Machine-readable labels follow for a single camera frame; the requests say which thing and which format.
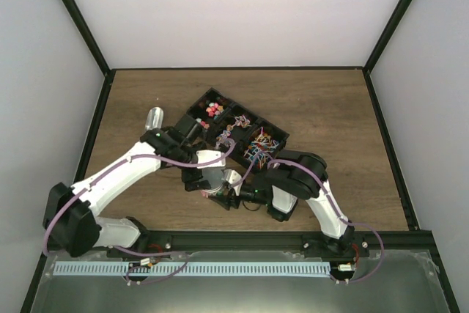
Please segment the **round metal jar lid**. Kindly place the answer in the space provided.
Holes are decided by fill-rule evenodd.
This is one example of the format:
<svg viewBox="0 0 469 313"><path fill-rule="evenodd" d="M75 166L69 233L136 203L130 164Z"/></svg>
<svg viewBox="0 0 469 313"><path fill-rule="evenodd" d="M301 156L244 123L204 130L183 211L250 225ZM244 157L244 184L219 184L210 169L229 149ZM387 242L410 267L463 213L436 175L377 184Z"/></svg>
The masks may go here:
<svg viewBox="0 0 469 313"><path fill-rule="evenodd" d="M202 190L214 189L218 187L223 180L223 169L206 168L202 169Z"/></svg>

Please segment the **black three-compartment candy tray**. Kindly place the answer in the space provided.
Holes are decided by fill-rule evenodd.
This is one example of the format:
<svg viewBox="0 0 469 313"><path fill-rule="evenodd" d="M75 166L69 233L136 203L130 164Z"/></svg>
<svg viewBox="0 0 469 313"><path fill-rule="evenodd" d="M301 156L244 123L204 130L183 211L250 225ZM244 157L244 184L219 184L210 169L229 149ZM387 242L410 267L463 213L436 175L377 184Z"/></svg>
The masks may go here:
<svg viewBox="0 0 469 313"><path fill-rule="evenodd" d="M202 125L202 139L222 151L224 138L236 143L230 158L244 168L254 163L253 173L267 166L267 157L276 156L286 146L289 134L241 104L209 89L187 110Z"/></svg>

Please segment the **metal candy scoop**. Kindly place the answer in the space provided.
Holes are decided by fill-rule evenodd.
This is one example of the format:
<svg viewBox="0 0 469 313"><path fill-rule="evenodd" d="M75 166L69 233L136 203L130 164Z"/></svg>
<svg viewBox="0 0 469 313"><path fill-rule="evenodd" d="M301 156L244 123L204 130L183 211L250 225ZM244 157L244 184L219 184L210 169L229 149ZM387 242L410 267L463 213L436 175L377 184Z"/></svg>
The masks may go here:
<svg viewBox="0 0 469 313"><path fill-rule="evenodd" d="M151 108L147 114L144 130L149 131L161 131L164 118L164 111L160 107Z"/></svg>

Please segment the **clear glass jar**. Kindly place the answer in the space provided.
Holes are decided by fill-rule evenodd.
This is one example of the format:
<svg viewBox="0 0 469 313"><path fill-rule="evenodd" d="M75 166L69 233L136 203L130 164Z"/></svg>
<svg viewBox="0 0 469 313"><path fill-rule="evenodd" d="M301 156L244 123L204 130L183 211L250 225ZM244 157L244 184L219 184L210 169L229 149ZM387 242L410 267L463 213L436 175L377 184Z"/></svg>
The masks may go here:
<svg viewBox="0 0 469 313"><path fill-rule="evenodd" d="M221 184L214 189L201 190L201 194L203 197L209 198L210 196L219 196L220 194L223 195L225 190L226 182L222 181Z"/></svg>

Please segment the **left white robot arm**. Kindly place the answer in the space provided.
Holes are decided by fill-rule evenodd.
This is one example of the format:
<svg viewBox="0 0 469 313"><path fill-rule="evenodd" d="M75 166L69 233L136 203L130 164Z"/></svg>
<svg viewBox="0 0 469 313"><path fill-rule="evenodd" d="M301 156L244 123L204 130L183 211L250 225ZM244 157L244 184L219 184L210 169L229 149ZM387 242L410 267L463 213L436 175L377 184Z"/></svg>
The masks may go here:
<svg viewBox="0 0 469 313"><path fill-rule="evenodd" d="M49 191L43 218L43 254L56 245L71 257L96 247L112 247L142 257L149 251L149 238L135 219L106 218L103 211L122 193L149 174L169 167L205 176L219 169L225 159L204 143L194 143L201 125L194 119L178 125L162 125L163 112L150 112L144 133L122 156L101 171L72 185L57 183Z"/></svg>

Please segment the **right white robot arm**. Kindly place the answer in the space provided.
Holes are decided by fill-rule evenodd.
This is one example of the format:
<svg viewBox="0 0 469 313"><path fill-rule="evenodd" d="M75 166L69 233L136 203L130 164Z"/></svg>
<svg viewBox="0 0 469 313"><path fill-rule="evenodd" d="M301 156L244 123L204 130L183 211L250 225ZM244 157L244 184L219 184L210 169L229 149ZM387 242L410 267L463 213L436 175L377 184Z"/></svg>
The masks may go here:
<svg viewBox="0 0 469 313"><path fill-rule="evenodd" d="M303 200L319 221L320 248L336 257L351 250L355 227L333 198L327 164L320 156L284 150L251 182L237 178L224 183L221 190L207 196L224 209L238 208L244 202L263 205L273 219L283 222Z"/></svg>

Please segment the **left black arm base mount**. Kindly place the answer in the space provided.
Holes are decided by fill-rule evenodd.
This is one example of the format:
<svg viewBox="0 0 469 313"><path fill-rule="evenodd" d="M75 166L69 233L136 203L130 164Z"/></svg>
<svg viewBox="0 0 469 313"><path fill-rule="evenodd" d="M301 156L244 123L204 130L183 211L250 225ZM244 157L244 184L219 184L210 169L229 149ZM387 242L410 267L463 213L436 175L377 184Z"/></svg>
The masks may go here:
<svg viewBox="0 0 469 313"><path fill-rule="evenodd" d="M128 251L143 254L143 257L129 254L115 248L108 249L106 255L108 258L143 259L144 257L150 257L151 253L166 252L170 251L171 248L172 236L170 232L149 231L143 232L137 241L128 249Z"/></svg>

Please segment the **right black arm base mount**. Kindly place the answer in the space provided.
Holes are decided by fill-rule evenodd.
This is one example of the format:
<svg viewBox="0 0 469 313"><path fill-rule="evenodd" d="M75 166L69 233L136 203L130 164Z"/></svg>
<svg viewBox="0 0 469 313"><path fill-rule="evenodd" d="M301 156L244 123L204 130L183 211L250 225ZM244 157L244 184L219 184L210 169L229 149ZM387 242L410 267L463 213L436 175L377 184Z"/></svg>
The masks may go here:
<svg viewBox="0 0 469 313"><path fill-rule="evenodd" d="M352 232L334 239L322 232L312 232L301 236L305 254L309 257L320 257L323 260L351 260L358 256L369 257L368 248L362 246L365 239L357 232Z"/></svg>

